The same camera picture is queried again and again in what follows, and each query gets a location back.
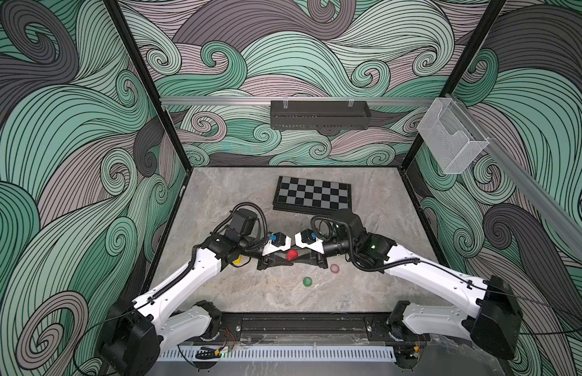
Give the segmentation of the red paint jar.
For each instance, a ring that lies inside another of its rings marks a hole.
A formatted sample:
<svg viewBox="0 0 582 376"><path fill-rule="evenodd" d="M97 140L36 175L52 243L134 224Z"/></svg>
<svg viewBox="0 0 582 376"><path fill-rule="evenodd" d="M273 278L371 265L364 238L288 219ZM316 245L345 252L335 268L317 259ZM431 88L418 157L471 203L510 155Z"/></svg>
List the red paint jar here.
<svg viewBox="0 0 582 376"><path fill-rule="evenodd" d="M295 249L290 249L287 251L286 253L286 260L288 262L293 262L294 260L296 260L299 257L299 252L297 252L297 250Z"/></svg>

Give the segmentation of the green jar lid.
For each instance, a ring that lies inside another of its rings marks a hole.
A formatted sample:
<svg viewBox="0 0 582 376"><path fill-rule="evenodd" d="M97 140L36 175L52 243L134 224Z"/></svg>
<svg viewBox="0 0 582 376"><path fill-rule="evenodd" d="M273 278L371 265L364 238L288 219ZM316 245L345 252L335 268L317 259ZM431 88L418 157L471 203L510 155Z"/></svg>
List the green jar lid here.
<svg viewBox="0 0 582 376"><path fill-rule="evenodd" d="M313 280L310 277L305 277L303 279L303 285L307 288L311 287L313 285Z"/></svg>

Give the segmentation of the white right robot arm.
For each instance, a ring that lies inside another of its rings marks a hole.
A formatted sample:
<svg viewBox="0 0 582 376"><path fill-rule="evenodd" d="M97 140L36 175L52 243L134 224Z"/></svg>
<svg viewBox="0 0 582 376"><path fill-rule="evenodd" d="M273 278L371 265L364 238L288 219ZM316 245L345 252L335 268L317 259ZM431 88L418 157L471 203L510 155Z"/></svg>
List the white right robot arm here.
<svg viewBox="0 0 582 376"><path fill-rule="evenodd" d="M368 232L349 209L314 216L294 241L323 256L347 255L362 272L407 280L449 302L448 307L403 304L397 316L410 332L469 339L499 359L515 357L523 313L501 277L482 279L441 266L395 240Z"/></svg>

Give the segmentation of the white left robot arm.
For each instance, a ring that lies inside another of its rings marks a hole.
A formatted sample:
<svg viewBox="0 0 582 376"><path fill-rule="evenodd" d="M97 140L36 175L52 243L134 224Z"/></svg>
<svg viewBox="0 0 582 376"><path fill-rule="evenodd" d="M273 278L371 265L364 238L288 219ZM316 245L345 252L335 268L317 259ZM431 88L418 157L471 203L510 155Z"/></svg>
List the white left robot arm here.
<svg viewBox="0 0 582 376"><path fill-rule="evenodd" d="M260 259L292 247L292 238L268 230L264 212L250 202L235 206L181 268L155 288L120 299L101 324L96 353L117 375L145 375L158 356L187 338L220 333L219 310L201 302L174 315L199 287L239 256Z"/></svg>

